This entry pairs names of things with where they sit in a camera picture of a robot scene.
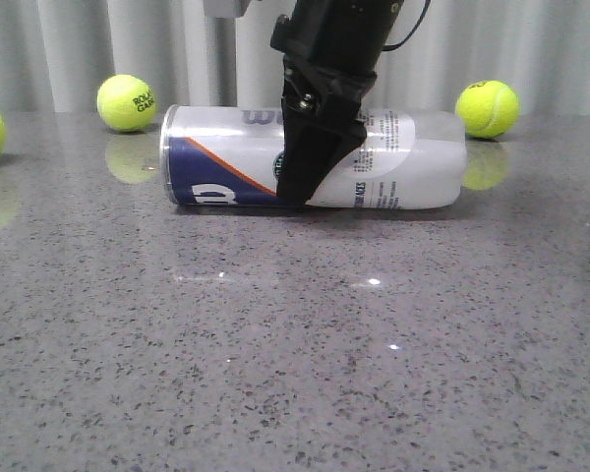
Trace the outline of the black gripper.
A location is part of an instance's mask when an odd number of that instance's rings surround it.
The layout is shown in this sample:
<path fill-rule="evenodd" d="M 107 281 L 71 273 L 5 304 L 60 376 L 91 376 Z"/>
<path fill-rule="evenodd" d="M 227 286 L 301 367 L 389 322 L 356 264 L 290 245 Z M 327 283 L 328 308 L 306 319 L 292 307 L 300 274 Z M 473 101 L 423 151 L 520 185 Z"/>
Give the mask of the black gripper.
<path fill-rule="evenodd" d="M 285 54 L 284 152 L 277 196 L 309 201 L 367 137 L 362 99 L 403 6 L 392 0 L 298 0 L 276 20 L 270 46 Z"/>

